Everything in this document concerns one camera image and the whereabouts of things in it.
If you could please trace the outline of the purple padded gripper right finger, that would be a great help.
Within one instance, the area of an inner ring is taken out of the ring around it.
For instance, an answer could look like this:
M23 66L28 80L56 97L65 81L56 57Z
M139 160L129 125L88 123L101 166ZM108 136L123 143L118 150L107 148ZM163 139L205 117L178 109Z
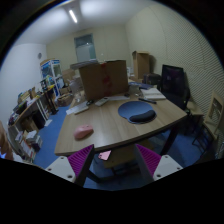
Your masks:
M147 184L182 169L182 166L169 155L160 156L145 146L136 144L134 153L141 175Z

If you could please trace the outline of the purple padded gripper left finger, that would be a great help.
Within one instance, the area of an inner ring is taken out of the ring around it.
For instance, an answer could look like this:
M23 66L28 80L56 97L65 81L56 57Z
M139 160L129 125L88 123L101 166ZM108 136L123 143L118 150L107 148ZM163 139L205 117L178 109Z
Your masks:
M46 171L78 186L83 186L93 157L94 146L89 145L68 157L58 157L46 168Z

